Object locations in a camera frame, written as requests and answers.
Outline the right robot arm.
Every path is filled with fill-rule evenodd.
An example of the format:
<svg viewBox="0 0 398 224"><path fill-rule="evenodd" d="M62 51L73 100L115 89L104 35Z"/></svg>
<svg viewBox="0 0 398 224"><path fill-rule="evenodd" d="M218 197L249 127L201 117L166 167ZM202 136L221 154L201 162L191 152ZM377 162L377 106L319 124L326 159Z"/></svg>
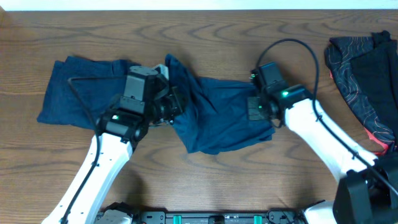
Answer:
<svg viewBox="0 0 398 224"><path fill-rule="evenodd" d="M303 85L289 86L275 63L252 70L250 120L279 120L300 136L338 183L335 199L302 212L305 223L397 223L397 156L377 157L350 138Z"/></svg>

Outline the black patterned garment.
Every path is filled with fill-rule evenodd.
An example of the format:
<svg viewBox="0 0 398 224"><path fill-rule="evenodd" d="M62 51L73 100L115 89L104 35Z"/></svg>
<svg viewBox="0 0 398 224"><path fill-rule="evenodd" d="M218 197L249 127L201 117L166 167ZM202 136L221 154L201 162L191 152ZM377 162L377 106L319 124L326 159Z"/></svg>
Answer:
<svg viewBox="0 0 398 224"><path fill-rule="evenodd" d="M325 64L337 89L382 155L397 152L397 41L384 30L332 37Z"/></svg>

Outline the folded navy blue shorts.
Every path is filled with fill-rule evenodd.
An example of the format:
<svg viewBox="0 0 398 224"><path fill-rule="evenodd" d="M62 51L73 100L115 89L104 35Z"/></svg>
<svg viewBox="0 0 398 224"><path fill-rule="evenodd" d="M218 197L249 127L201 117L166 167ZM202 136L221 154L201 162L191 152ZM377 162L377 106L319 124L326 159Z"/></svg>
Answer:
<svg viewBox="0 0 398 224"><path fill-rule="evenodd" d="M130 60L92 61L72 56L56 61L37 121L93 129L81 104L98 119L124 93L126 75L136 65Z"/></svg>

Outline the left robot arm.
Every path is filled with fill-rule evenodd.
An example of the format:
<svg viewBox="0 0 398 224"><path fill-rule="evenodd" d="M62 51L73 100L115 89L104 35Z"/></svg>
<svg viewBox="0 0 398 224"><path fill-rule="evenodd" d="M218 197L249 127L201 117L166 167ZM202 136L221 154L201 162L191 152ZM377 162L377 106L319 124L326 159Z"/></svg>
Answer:
<svg viewBox="0 0 398 224"><path fill-rule="evenodd" d="M172 125L185 99L169 82L165 65L131 66L124 93L98 118L83 111L95 135L85 160L65 195L44 223L94 223L116 176L150 127Z"/></svg>

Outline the navy blue denim shorts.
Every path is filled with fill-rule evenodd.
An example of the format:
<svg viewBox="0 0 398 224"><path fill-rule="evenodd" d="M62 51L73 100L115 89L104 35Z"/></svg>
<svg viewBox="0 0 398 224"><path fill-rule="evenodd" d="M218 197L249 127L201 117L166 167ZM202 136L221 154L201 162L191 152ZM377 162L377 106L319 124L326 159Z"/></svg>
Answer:
<svg viewBox="0 0 398 224"><path fill-rule="evenodd" d="M248 98L256 94L252 84L197 78L171 54L165 65L170 84L188 100L173 125L187 152L216 155L272 139L275 129L269 122L248 118Z"/></svg>

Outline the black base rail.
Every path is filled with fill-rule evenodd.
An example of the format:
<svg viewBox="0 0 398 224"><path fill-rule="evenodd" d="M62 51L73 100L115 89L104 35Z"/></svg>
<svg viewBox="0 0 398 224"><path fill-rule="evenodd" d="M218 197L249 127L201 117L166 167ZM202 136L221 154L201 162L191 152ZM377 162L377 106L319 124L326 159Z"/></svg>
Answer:
<svg viewBox="0 0 398 224"><path fill-rule="evenodd" d="M264 213L171 213L139 212L132 216L118 210L97 214L95 223L137 224L305 224L296 212L272 210Z"/></svg>

